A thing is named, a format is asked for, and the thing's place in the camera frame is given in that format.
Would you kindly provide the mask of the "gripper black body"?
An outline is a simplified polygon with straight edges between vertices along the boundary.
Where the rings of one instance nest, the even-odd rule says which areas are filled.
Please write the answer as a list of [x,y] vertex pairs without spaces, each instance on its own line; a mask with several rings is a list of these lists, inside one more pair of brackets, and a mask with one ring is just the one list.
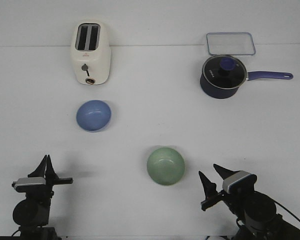
[[201,204],[201,210],[206,211],[208,208],[211,208],[212,206],[216,205],[218,202],[224,202],[229,210],[234,215],[242,215],[243,210],[240,204],[242,203],[241,200],[241,190],[237,190],[232,194],[226,193],[224,190],[221,190],[217,193],[217,195],[213,197],[205,197],[205,200],[202,201]]
[[[28,174],[26,178],[30,178],[30,177],[34,177],[34,172]],[[45,173],[43,178],[46,181],[45,186],[39,186],[33,190],[30,190],[29,192],[20,192],[20,193],[25,193],[27,199],[49,200],[54,195],[53,187],[55,185],[70,185],[73,183],[72,177],[60,178],[57,175],[57,179],[46,179],[46,173]]]

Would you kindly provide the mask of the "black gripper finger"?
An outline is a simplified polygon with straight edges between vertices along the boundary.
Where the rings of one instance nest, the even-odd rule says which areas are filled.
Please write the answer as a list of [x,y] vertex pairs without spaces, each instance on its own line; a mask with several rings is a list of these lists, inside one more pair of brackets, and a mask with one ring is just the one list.
[[46,171],[46,166],[47,166],[47,158],[48,156],[45,155],[38,165],[38,167],[34,171],[34,177],[44,177],[45,176],[45,171]]
[[49,154],[47,155],[47,159],[46,159],[45,177],[46,177],[46,179],[57,179],[57,174],[54,171],[51,157]]
[[234,175],[236,173],[236,171],[224,168],[218,164],[213,164],[213,168],[215,169],[215,171],[218,173],[218,175],[223,179],[227,179],[230,176]]
[[205,197],[211,198],[217,195],[217,185],[211,182],[201,171],[198,172],[198,175],[203,186]]

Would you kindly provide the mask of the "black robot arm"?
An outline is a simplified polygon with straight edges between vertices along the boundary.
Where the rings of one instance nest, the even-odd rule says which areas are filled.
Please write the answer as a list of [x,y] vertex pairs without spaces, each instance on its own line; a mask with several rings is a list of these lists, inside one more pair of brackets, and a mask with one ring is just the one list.
[[70,185],[73,178],[60,178],[46,154],[38,167],[26,177],[14,181],[11,186],[18,193],[24,193],[12,213],[13,221],[19,225],[22,240],[60,240],[54,227],[48,227],[51,202],[55,185]]
[[201,209],[206,211],[219,202],[224,202],[237,219],[234,240],[300,240],[300,229],[277,213],[279,203],[266,194],[255,190],[257,176],[243,170],[232,171],[214,164],[222,178],[222,190],[201,171],[198,173],[205,200]]

